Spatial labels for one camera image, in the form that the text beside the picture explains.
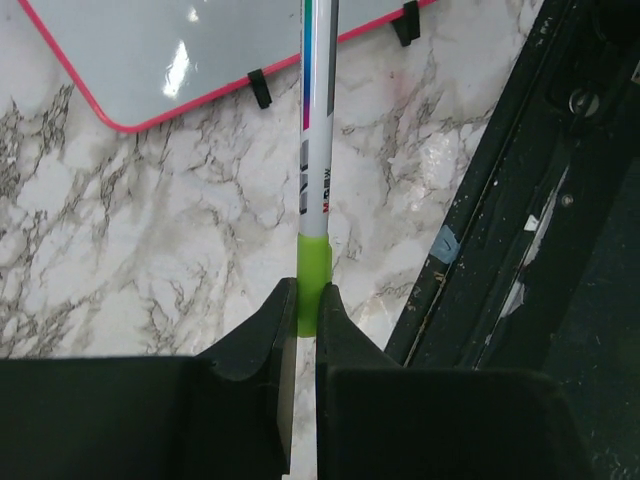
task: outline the marble countertop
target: marble countertop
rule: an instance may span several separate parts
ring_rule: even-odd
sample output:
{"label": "marble countertop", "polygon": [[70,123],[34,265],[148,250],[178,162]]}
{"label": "marble countertop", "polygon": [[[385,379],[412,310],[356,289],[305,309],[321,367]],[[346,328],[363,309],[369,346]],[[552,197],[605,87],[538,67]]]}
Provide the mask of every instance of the marble countertop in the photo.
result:
{"label": "marble countertop", "polygon": [[[330,236],[384,347],[541,0],[439,0],[422,38],[339,49]],[[0,358],[197,354],[295,276],[298,69],[137,135],[102,125],[17,2],[0,3]],[[315,478],[313,341],[292,476]]]}

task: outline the screw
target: screw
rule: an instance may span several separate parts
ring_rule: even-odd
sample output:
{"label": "screw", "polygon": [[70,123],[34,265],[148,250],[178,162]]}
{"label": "screw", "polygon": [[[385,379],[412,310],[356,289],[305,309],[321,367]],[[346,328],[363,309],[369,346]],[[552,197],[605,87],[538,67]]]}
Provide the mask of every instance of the screw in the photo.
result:
{"label": "screw", "polygon": [[563,207],[570,207],[571,205],[573,205],[573,195],[563,195],[562,199],[560,199],[560,203]]}

